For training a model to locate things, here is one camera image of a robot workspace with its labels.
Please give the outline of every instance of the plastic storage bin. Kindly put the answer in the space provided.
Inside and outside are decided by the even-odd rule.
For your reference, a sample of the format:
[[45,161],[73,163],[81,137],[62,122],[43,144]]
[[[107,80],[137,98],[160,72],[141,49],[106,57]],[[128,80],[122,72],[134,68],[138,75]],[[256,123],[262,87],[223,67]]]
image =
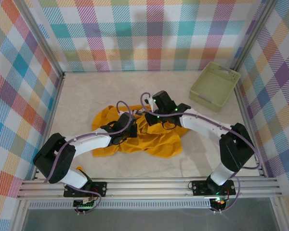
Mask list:
[[218,112],[235,88],[241,74],[210,62],[189,92],[189,98]]

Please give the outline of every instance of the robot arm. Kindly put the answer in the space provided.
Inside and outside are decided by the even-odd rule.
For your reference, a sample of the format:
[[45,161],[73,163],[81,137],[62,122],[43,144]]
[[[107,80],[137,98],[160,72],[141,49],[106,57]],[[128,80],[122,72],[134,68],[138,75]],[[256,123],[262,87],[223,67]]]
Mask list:
[[55,133],[49,137],[34,157],[33,163],[45,177],[48,177],[53,168],[57,152],[63,145],[66,145],[58,158],[49,183],[61,181],[75,188],[90,191],[92,187],[91,180],[81,172],[70,167],[73,159],[97,148],[105,148],[119,144],[128,137],[137,137],[137,124],[134,117],[132,117],[131,123],[123,132],[113,134],[114,132],[122,130],[127,125],[129,118],[130,114],[123,113],[118,121],[113,121],[93,131],[91,133],[92,136],[86,136],[80,139],[76,139],[75,137],[65,138],[59,133]]
[[225,184],[230,181],[228,179],[240,171],[254,155],[254,151],[240,137],[231,132],[234,131],[249,143],[252,143],[247,130],[240,123],[236,123],[234,126],[223,124],[198,113],[186,104],[176,105],[165,91],[160,91],[145,101],[146,103],[154,102],[156,104],[158,109],[154,111],[155,114],[185,113],[185,115],[161,117],[147,112],[145,117],[150,125],[158,122],[169,122],[199,132],[219,144],[221,163],[208,176],[206,183],[201,183],[202,190],[194,192],[194,194],[215,195],[222,193]]

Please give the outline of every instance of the colorful plaid wall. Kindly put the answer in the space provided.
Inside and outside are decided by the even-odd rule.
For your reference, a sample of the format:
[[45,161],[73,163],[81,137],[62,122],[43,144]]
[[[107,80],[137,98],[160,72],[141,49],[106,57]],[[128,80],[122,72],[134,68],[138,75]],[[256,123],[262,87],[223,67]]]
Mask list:
[[265,4],[266,4],[267,2],[268,2],[268,0],[262,0],[262,1],[261,1],[261,3],[260,3],[260,5],[259,5],[256,13],[254,14],[254,16],[253,16],[253,18],[252,18],[252,21],[251,21],[248,29],[246,30],[246,33],[245,33],[245,35],[244,35],[244,38],[243,38],[242,41],[241,41],[241,44],[240,44],[240,46],[239,46],[239,48],[238,48],[238,50],[237,50],[237,52],[236,52],[236,54],[235,54],[235,57],[234,57],[231,65],[230,65],[231,68],[235,66],[235,64],[236,64],[236,62],[237,62],[237,59],[238,59],[238,57],[240,56],[240,54],[242,53],[242,50],[243,50],[244,46],[246,45],[248,39],[250,38],[251,33],[252,33],[253,30],[255,29],[255,27],[256,27],[256,25],[257,25],[257,21],[258,21],[258,19],[260,18],[261,13],[263,12],[263,9],[264,9]]
[[289,0],[279,0],[240,70],[240,90],[269,176],[289,213]]
[[12,0],[0,0],[0,231],[31,173],[58,82]]
[[230,66],[262,1],[26,2],[62,69],[83,72]]

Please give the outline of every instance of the yellow cloth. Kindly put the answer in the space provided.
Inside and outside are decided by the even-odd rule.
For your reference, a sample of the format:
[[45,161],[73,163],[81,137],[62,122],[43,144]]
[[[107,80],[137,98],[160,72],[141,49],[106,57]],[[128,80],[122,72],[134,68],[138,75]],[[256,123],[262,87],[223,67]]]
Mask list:
[[[131,106],[131,110],[141,110],[141,105]],[[120,107],[120,111],[127,111],[126,107]],[[137,119],[137,138],[128,138],[119,145],[112,145],[106,148],[93,150],[93,156],[113,155],[115,152],[133,153],[145,150],[147,153],[169,158],[182,151],[181,139],[188,129],[177,126],[172,130],[166,130],[161,123],[149,126],[145,115],[134,114]],[[92,130],[96,130],[111,121],[118,120],[119,115],[114,106],[108,106],[102,110],[95,118],[92,124]],[[173,128],[174,124],[165,123],[165,128]]]

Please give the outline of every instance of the aluminum frame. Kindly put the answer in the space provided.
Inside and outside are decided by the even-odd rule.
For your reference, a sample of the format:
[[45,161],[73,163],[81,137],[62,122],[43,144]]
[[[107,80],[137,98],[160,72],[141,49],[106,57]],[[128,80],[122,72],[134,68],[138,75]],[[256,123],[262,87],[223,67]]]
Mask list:
[[[13,0],[20,10],[21,14],[24,16],[26,22],[28,23],[30,29],[34,32],[36,39],[41,45],[42,49],[46,53],[53,66],[55,67],[57,73],[64,75],[61,67],[59,66],[53,52],[50,50],[45,38],[43,37],[38,25],[34,21],[29,9],[23,0],[16,1]],[[235,65],[235,70],[238,70],[242,65],[247,53],[251,49],[253,43],[255,42],[259,32],[261,31],[263,25],[265,24],[270,12],[274,8],[277,0],[268,1],[267,5],[264,7],[263,13],[257,22],[257,26],[253,33],[251,34],[244,50],[238,58]],[[44,136],[44,142],[49,136],[50,128],[52,126],[53,118],[55,115],[55,110],[59,102],[60,93],[62,90],[64,78],[62,77],[60,82],[60,87],[58,90],[57,97],[52,108],[52,114],[50,122],[47,127],[47,131]],[[255,138],[253,136],[250,122],[247,118],[247,114],[244,108],[244,103],[242,101],[242,96],[240,95],[238,88],[235,89],[236,97],[239,102],[239,106],[242,112],[242,116],[248,132],[251,135],[252,141],[255,143]],[[9,230],[19,231],[22,229],[23,223],[25,221],[26,212],[29,208],[30,202],[32,200],[49,201],[50,199],[61,200],[67,199],[63,197],[64,186],[62,183],[57,184],[44,184],[43,180],[36,180],[35,175],[37,169],[34,168],[32,174],[32,180],[24,181],[17,204],[14,208],[12,215],[12,222],[10,223]],[[263,168],[260,170],[260,176],[258,177],[239,177],[241,181],[241,193],[240,197],[269,197],[271,198],[272,205],[276,214],[276,218],[281,230],[289,230],[289,224],[285,216],[285,211],[282,209],[283,205],[280,201],[281,190],[279,188],[278,182],[275,178],[265,178],[266,170]],[[107,195],[103,200],[111,201],[113,199],[202,199],[204,197],[192,195],[191,190],[188,189],[187,185],[191,180],[205,180],[206,178],[145,178],[145,179],[93,179],[94,181],[106,181],[107,182]]]
[[[240,177],[240,197],[277,197],[281,191],[275,178],[265,177]],[[183,198],[216,198],[217,196],[193,196],[188,188],[192,180],[206,180],[198,178],[117,178],[117,179],[92,179],[92,181],[107,182],[107,199],[183,199]],[[238,182],[234,179],[236,191]],[[63,197],[64,184],[45,184],[44,180],[24,181],[18,199],[21,200],[50,200],[68,199]]]

